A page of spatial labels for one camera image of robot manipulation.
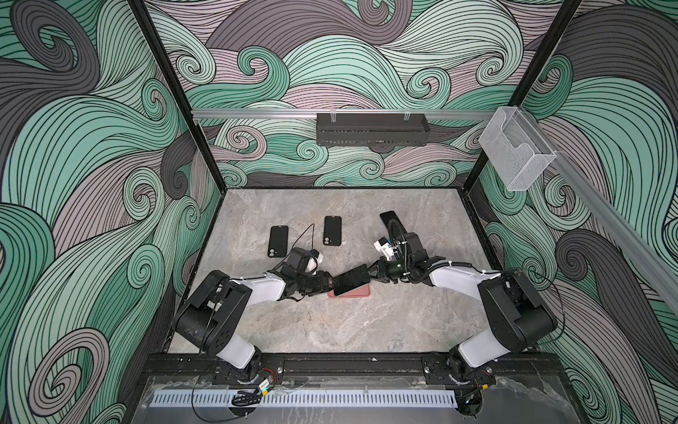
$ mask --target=slotted plastic strip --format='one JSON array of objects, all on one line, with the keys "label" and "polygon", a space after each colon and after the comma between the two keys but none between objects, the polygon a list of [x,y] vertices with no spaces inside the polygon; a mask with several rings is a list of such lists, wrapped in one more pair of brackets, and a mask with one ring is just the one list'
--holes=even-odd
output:
[{"label": "slotted plastic strip", "polygon": [[[193,404],[201,408],[228,408],[236,390],[197,390]],[[156,390],[150,407],[190,407],[190,389]],[[453,391],[416,389],[274,389],[259,408],[456,408]]]}]

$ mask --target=black phone case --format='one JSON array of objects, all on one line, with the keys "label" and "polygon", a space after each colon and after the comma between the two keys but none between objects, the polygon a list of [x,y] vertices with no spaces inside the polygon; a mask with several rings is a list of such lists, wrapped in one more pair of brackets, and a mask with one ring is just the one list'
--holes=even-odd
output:
[{"label": "black phone case", "polygon": [[276,225],[271,227],[271,236],[268,238],[268,250],[266,255],[269,258],[284,258],[287,256],[287,234],[290,229],[287,225]]},{"label": "black phone case", "polygon": [[325,217],[323,244],[326,246],[341,246],[341,216]]}]

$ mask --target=white mesh file holder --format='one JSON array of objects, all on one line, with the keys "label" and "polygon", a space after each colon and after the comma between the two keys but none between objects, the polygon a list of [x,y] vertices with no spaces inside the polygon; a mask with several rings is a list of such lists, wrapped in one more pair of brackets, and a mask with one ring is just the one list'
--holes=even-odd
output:
[{"label": "white mesh file holder", "polygon": [[[534,125],[517,107],[500,107],[480,136],[480,145],[509,191],[527,190],[555,159],[552,150],[535,146],[530,135],[541,137],[541,132]],[[547,146],[545,142],[540,140],[540,145]]]}]

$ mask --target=wave pattern wall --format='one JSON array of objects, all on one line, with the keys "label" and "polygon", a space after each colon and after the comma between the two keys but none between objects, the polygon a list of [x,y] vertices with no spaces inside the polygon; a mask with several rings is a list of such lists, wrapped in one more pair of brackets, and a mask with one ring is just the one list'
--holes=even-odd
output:
[{"label": "wave pattern wall", "polygon": [[0,27],[0,421],[121,422],[220,194],[126,0]]},{"label": "wave pattern wall", "polygon": [[[584,1],[524,106],[678,275],[677,12],[672,1]],[[525,193],[506,192],[491,166],[480,181],[474,204],[503,265],[561,292],[565,334],[543,349],[560,356],[591,422],[675,423],[678,318],[653,282],[553,170]],[[555,289],[544,293],[562,317]]]},{"label": "wave pattern wall", "polygon": [[[146,3],[195,108],[414,110],[506,105],[561,2]],[[313,147],[312,121],[201,124],[232,187],[458,186],[479,154],[478,123],[436,122],[435,146],[406,150]]]}]

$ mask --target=black vertical post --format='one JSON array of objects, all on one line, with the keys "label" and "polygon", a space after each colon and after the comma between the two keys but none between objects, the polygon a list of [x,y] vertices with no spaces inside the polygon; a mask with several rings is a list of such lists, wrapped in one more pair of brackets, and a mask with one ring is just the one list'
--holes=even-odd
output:
[{"label": "black vertical post", "polygon": [[[507,106],[520,106],[523,103],[527,97],[527,93],[530,92],[532,85],[534,85],[534,82],[537,80],[537,78],[539,78],[539,74],[541,74],[542,69],[549,62],[553,51],[555,50],[556,46],[558,46],[560,38],[563,36],[565,29],[570,23],[570,20],[572,20],[575,12],[577,12],[577,8],[581,2],[582,0],[565,0],[563,2],[563,5],[560,7],[558,13],[553,19],[551,27],[549,27],[549,30],[543,36],[542,42],[539,45],[539,49],[537,50],[537,54],[534,55],[530,65],[527,66],[525,75],[523,75],[523,78],[515,88],[515,91],[513,92],[511,100],[508,102]],[[464,181],[464,193],[468,193],[473,188],[473,185],[476,181],[478,181],[478,177],[485,168],[486,164],[487,155],[485,152],[481,152],[480,156],[478,156],[478,160],[475,162],[475,165],[473,165],[471,173],[468,174],[466,181]]]},{"label": "black vertical post", "polygon": [[148,46],[151,48],[155,60],[158,62],[158,66],[160,66],[160,71],[163,73],[165,81],[167,81],[167,85],[170,88],[169,90],[172,93],[176,104],[179,106],[179,111],[186,121],[188,130],[193,136],[193,140],[195,140],[198,149],[200,149],[200,153],[207,164],[208,170],[210,170],[210,174],[212,174],[212,177],[214,178],[216,186],[219,188],[221,194],[225,194],[226,183],[224,182],[223,177],[221,177],[219,167],[216,165],[216,161],[210,152],[210,145],[207,143],[205,134],[203,134],[202,130],[198,128],[198,125],[193,121],[191,104],[188,102],[188,98],[181,88],[179,78],[174,72],[170,57],[165,51],[165,47],[160,40],[160,35],[151,20],[151,15],[148,13],[148,9],[146,9],[146,5],[143,0],[127,0],[127,2],[132,9],[132,13],[134,13],[134,17],[141,28],[141,32],[144,34]]}]

